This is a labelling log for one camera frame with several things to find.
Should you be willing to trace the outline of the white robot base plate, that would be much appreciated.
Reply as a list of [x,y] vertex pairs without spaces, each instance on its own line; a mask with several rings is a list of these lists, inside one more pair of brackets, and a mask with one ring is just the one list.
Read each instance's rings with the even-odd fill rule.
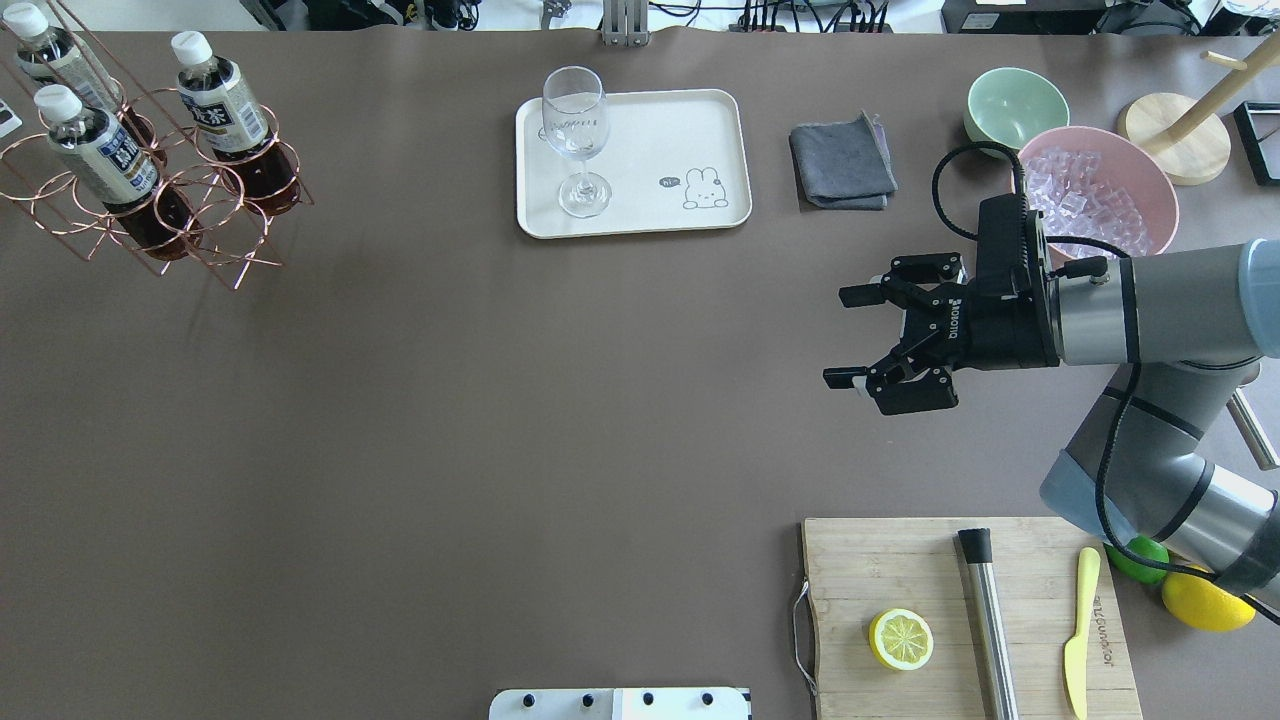
[[489,719],[751,719],[750,691],[726,685],[507,689]]

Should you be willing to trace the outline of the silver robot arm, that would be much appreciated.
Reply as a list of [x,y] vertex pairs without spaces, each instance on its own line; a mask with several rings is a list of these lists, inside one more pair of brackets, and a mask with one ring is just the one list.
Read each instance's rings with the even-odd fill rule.
[[896,258],[841,288],[846,307],[892,304],[902,334],[870,366],[823,373],[884,415],[954,407],[952,372],[1115,365],[1041,495],[1119,550],[1132,536],[1190,560],[1277,619],[1277,492],[1197,448],[1230,396],[1277,356],[1277,241],[1144,258],[1092,256],[1052,269],[1043,240],[986,240],[975,274],[943,254]]

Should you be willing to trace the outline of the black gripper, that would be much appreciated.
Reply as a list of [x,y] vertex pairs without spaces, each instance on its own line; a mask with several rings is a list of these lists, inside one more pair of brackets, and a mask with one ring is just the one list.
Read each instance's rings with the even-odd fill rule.
[[950,370],[1057,366],[1048,283],[1019,292],[966,282],[959,254],[897,256],[868,284],[838,290],[845,307],[891,302],[905,310],[900,346],[870,366],[822,372],[832,389],[864,389],[886,416],[955,407]]

